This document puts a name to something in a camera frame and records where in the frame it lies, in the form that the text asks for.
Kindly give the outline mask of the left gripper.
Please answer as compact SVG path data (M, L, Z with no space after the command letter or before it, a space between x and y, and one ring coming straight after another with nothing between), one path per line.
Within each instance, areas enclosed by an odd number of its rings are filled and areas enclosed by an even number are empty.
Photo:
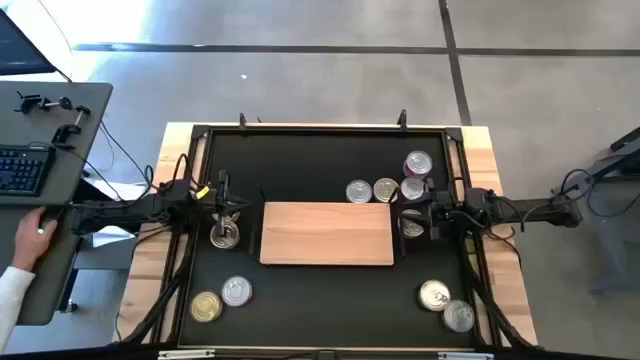
M234 203L229 199L230 175L227 170L218 172L218 184L214 195L213 219L217 223L224 223L226 220L234 220L237 210L233 209ZM239 208L251 206L248 199L238 197Z

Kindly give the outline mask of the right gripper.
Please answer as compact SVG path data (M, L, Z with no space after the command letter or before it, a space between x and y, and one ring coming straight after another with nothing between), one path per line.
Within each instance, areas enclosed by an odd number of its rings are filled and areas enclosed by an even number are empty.
M453 195L449 189L437 190L432 180L427 181L426 190L429 237L432 241L439 241L444 239L449 232L450 220L448 212L453 209ZM423 202L425 201L425 194L416 198L408 198L401 194L400 200L401 202L406 202L399 205L402 210L421 210L425 207L425 202Z

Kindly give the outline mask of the red label tuna can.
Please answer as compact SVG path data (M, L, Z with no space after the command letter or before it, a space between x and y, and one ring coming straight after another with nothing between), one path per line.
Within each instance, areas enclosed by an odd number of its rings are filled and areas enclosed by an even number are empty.
M433 160L431 156L421 150L410 152L403 163L403 173L407 177L424 178L432 168Z
M442 313L444 325L454 332L468 332L475 325L475 312L465 301L451 300Z
M407 177L400 184L402 195L407 200L416 200L427 191L426 183L416 177Z

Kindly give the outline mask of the blue label tuna can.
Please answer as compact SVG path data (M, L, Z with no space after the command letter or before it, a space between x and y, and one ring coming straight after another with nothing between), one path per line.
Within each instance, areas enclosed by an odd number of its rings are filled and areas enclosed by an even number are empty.
M223 311L223 303L219 296L213 292L201 292L191 301L190 315L200 323L212 322L220 317Z
M361 179L351 181L345 190L346 198L351 203L368 203L373 196L371 185Z
M402 211L402 217L398 218L398 227L403 231L403 234L407 238L417 238L424 234L425 229L419 223L405 218L405 215L421 216L421 213L414 209L406 209Z
M240 242L239 228L231 220L225 220L223 224L218 222L211 228L210 241L218 249L233 249Z

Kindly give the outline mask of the wooden shelf black metal legs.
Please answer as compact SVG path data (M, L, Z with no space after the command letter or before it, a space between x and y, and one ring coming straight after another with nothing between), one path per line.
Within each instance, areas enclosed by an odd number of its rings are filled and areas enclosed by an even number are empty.
M351 203L323 187L264 186L242 212L241 233L262 265L390 267L392 208Z

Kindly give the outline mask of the tin can pale lid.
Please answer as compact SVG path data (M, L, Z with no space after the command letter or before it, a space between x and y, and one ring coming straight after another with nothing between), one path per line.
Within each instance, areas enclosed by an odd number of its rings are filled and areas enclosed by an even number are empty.
M425 281L418 291L419 303L430 311L442 311L450 299L448 287L439 280Z

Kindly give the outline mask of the white paper sheet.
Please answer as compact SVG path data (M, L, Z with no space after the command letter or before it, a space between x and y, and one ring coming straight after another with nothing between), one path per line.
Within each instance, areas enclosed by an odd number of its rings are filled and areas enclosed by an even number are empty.
M90 185L101 191L111 199L135 200L142 193L145 187L141 182L133 184L124 184L118 182L107 183L103 180L85 179ZM140 226L134 226L131 230L126 230L119 226L105 226L99 231L86 236L85 240L92 248L98 248L119 241L129 240L137 236L140 232Z

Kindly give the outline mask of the black table mat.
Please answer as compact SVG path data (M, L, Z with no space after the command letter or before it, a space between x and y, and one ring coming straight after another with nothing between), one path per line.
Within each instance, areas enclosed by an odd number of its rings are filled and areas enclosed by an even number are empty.
M424 309L418 290L443 282L466 299L456 245L448 239L409 239L395 246L397 262L383 267L266 266L259 262L262 208L267 201L342 202L356 179L400 180L406 156L422 150L434 162L437 189L449 181L440 134L391 132L217 131L208 175L231 177L232 193L250 203L239 219L239 244L225 251L200 225L189 292L219 292L240 275L253 287L250 301L227 307L211 322L183 318L183 346L247 347L455 347L473 344L472 332L447 329L439 313Z

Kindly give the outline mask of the black desk clamp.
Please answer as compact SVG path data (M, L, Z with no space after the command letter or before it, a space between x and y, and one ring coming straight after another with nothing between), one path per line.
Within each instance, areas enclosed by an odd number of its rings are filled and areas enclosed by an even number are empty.
M80 135L82 128L80 122L84 117L88 117L92 111L85 106L77 106L75 108L77 112L76 120L73 123L61 125L57 128L52 138L51 144L56 149L60 150L74 150L75 146L68 143L69 138L72 135Z
M64 110L73 110L73 104L68 97L60 97L56 101L51 101L49 98L38 95L23 95L20 92L17 92L20 97L21 103L15 112L19 112L22 114L29 114L33 109L37 108L43 111L50 111L54 107L60 107Z

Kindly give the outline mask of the black computer mouse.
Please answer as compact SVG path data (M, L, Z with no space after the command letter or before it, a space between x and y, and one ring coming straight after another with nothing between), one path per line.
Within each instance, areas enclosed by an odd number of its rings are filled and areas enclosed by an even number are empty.
M60 222L64 219L65 208L60 206L46 207L40 215L38 233L44 234L47 225L52 221Z

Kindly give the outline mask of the grey metal stand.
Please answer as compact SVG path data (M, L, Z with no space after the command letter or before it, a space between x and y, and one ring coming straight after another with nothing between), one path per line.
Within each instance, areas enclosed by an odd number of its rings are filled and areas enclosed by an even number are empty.
M555 191L581 202L600 244L605 270L592 291L640 292L640 126L589 168L570 171Z

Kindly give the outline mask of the person's hand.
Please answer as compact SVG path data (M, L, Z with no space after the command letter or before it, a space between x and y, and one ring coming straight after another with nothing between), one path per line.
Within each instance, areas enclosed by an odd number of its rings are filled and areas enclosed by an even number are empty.
M45 207L36 208L20 220L15 233L12 267L31 272L37 260L48 250L58 222L52 220L41 227L40 220L45 210Z

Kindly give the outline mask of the black keyboard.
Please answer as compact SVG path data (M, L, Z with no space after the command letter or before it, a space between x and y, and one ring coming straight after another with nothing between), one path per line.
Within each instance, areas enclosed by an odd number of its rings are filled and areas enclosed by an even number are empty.
M0 145L0 196L39 196L54 161L48 146Z

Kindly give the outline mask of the grey desk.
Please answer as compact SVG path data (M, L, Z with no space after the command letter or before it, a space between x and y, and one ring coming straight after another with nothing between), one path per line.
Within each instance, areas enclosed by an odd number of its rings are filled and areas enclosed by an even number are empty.
M39 196L0 196L0 274L11 263L19 220L32 209L63 207L71 202L113 86L109 83L0 81L0 145L50 143L59 126L76 120L75 111L59 107L50 111L33 109L27 115L15 112L21 103L17 92L38 94L51 100L68 97L74 105L85 106L92 113L81 120L81 134L72 135L68 140L75 149L70 153L56 152ZM36 277L25 294L17 321L19 325L46 325L62 304L64 287L80 242L71 231L70 222L71 212L67 210L64 219L58 222L48 252L36 263Z

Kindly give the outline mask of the silver metal bracket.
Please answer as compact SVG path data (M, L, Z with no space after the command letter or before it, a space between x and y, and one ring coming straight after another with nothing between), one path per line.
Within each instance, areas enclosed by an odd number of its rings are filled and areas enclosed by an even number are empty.
M437 353L438 360L495 360L491 353L443 351Z
M160 351L157 360L196 360L214 358L216 352L212 349L188 349Z

